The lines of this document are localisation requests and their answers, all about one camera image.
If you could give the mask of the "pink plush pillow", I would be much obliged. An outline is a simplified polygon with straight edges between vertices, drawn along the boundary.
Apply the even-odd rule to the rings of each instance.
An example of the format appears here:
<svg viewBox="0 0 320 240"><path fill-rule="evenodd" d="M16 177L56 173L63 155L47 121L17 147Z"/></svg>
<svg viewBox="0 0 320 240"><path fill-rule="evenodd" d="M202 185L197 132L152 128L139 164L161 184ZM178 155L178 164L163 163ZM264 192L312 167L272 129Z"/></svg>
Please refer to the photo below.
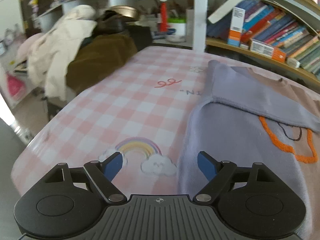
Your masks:
<svg viewBox="0 0 320 240"><path fill-rule="evenodd" d="M33 36L27 38L19 47L16 55L16 63L22 63L27 60L28 55L31 51L32 46L34 43L41 38L44 35L44 33L37 33Z"/></svg>

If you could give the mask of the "white charger adapter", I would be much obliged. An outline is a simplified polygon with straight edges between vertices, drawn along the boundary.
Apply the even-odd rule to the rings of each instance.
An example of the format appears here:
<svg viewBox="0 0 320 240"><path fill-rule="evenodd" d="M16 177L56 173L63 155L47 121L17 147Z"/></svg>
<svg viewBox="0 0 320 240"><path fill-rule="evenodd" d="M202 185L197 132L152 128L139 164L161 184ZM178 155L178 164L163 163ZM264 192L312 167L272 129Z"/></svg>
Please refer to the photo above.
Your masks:
<svg viewBox="0 0 320 240"><path fill-rule="evenodd" d="M292 68L299 68L300 67L300 62L298 60L296 60L295 58L288 57L286 59L286 62Z"/></svg>

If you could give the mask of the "lavender sweater with brown patch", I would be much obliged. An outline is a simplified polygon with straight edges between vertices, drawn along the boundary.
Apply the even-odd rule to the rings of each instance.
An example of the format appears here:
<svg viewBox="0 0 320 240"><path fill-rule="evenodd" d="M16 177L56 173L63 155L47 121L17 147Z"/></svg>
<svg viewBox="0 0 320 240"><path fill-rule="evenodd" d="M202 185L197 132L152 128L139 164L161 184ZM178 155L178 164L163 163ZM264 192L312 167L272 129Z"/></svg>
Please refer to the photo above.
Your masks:
<svg viewBox="0 0 320 240"><path fill-rule="evenodd" d="M264 163L306 205L298 235L319 239L319 96L285 79L212 60L187 123L179 194L195 196L207 182L197 166L200 151L244 167Z"/></svg>

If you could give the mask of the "cream white garment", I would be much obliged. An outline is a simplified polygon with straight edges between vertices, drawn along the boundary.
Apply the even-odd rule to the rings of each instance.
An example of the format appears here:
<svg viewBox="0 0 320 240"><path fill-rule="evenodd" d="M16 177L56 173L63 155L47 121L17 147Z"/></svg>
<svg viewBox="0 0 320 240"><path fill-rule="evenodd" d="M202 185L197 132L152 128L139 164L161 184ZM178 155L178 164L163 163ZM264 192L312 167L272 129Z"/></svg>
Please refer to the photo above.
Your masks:
<svg viewBox="0 0 320 240"><path fill-rule="evenodd" d="M27 59L28 77L42 87L46 97L66 100L66 74L83 40L97 25L96 11L79 5L63 15L54 26L31 46Z"/></svg>

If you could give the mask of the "pink checkered tablecloth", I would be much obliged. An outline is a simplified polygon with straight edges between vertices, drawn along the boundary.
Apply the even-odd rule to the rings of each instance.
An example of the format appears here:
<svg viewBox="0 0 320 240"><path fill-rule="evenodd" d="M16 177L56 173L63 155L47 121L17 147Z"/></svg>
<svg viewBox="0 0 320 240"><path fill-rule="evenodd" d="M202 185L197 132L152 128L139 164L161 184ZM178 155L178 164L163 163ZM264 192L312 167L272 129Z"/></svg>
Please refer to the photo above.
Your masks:
<svg viewBox="0 0 320 240"><path fill-rule="evenodd" d="M119 151L125 167L114 183L121 191L175 194L188 117L211 60L244 68L319 115L319 95L280 75L213 54L148 47L80 93L42 129L14 163L17 191L25 194L57 163L79 167Z"/></svg>

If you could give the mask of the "white orange upright box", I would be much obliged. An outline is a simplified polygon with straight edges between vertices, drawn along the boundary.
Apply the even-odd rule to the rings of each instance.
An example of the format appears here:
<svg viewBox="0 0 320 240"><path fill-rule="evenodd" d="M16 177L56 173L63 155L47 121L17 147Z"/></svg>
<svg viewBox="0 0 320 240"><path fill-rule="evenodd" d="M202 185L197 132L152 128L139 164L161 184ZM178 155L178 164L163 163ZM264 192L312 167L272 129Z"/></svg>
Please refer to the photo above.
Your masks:
<svg viewBox="0 0 320 240"><path fill-rule="evenodd" d="M235 47L240 46L242 29L245 21L245 9L234 7L231 17L231 25L229 28L227 44Z"/></svg>

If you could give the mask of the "row of colourful books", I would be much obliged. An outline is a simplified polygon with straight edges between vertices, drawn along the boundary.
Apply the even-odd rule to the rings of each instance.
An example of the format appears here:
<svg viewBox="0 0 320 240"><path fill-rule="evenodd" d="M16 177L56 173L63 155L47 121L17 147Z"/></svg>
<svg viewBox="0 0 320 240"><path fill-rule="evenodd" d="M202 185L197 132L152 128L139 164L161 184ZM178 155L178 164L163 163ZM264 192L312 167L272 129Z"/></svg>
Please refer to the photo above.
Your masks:
<svg viewBox="0 0 320 240"><path fill-rule="evenodd" d="M215 24L207 20L206 44L233 50L257 59L290 67L249 50L250 40L257 40L281 49L288 57L300 62L299 68L292 68L306 76L319 80L319 32L279 3L266 0L244 0L236 7L245 9L245 21L240 46L227 44L232 11Z"/></svg>

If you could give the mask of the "white jar green lid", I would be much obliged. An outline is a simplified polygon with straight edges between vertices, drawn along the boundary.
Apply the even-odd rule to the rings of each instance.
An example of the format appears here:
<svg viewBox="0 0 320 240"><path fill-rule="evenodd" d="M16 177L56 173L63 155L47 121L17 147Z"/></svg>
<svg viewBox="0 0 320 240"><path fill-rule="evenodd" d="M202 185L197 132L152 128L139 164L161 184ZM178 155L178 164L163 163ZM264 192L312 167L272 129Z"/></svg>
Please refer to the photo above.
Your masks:
<svg viewBox="0 0 320 240"><path fill-rule="evenodd" d="M168 18L167 34L165 39L173 43L186 41L186 19L185 18Z"/></svg>

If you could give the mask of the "white and wood bookshelf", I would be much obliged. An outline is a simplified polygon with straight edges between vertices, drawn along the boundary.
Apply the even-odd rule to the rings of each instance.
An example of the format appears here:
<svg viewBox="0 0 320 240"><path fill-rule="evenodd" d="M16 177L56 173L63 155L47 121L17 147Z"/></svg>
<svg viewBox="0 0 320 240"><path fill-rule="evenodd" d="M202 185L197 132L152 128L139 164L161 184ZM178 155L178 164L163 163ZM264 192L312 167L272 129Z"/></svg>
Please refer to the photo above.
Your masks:
<svg viewBox="0 0 320 240"><path fill-rule="evenodd" d="M279 68L313 87L319 78L267 44L267 39L290 24L319 38L319 5L312 0L59 0L39 16L48 32L79 5L106 8L125 19L151 28L155 44L181 46L203 52L216 47L252 57Z"/></svg>

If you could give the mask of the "white orange flat box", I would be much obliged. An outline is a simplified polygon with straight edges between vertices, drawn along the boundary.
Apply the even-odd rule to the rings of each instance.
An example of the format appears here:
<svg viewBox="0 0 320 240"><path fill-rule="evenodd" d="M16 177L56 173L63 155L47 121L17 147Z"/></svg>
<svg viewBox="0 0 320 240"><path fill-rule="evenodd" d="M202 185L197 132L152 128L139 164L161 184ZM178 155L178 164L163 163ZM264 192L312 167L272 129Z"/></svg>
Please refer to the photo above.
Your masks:
<svg viewBox="0 0 320 240"><path fill-rule="evenodd" d="M278 62L286 60L286 53L281 49L257 40L250 40L249 50Z"/></svg>

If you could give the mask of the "red bottle white cap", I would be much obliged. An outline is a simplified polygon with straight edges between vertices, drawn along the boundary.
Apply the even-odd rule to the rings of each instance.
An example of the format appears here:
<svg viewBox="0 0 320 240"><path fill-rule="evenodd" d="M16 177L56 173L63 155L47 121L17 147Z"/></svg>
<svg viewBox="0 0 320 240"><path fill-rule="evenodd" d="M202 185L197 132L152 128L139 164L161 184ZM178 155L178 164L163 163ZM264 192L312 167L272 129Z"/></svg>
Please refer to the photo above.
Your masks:
<svg viewBox="0 0 320 240"><path fill-rule="evenodd" d="M160 1L160 16L161 16L161 23L160 23L160 32L166 33L168 29L167 25L167 1L168 0L159 0Z"/></svg>

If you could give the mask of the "white leaning book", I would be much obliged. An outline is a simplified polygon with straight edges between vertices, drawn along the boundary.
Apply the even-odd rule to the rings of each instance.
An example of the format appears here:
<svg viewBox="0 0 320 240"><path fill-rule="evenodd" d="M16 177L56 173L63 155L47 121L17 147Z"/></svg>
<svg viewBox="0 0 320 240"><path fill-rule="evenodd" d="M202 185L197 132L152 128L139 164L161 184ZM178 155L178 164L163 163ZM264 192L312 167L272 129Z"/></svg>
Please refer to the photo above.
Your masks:
<svg viewBox="0 0 320 240"><path fill-rule="evenodd" d="M225 3L221 4L211 15L208 16L207 20L212 24L219 22L242 1L244 0L226 0Z"/></svg>

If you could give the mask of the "brown fleece garment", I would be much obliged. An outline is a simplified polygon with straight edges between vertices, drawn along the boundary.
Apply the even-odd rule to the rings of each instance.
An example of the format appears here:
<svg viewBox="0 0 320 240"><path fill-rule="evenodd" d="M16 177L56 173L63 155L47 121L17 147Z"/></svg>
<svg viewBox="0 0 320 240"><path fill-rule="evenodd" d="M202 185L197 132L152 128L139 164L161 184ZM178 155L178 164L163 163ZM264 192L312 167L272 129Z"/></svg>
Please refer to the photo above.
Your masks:
<svg viewBox="0 0 320 240"><path fill-rule="evenodd" d="M100 35L81 48L68 65L66 84L75 94L92 87L123 67L138 50L126 35Z"/></svg>

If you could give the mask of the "gold round tin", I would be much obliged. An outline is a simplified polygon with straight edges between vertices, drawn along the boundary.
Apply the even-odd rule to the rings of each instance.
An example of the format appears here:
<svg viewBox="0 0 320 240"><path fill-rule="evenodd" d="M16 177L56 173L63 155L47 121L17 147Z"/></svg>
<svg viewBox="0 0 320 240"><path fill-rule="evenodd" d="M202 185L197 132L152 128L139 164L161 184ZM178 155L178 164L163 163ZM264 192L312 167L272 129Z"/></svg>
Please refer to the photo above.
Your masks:
<svg viewBox="0 0 320 240"><path fill-rule="evenodd" d="M109 9L120 14L125 18L126 21L129 21L129 22L138 21L140 17L139 11L136 8L131 6L115 5L110 7Z"/></svg>

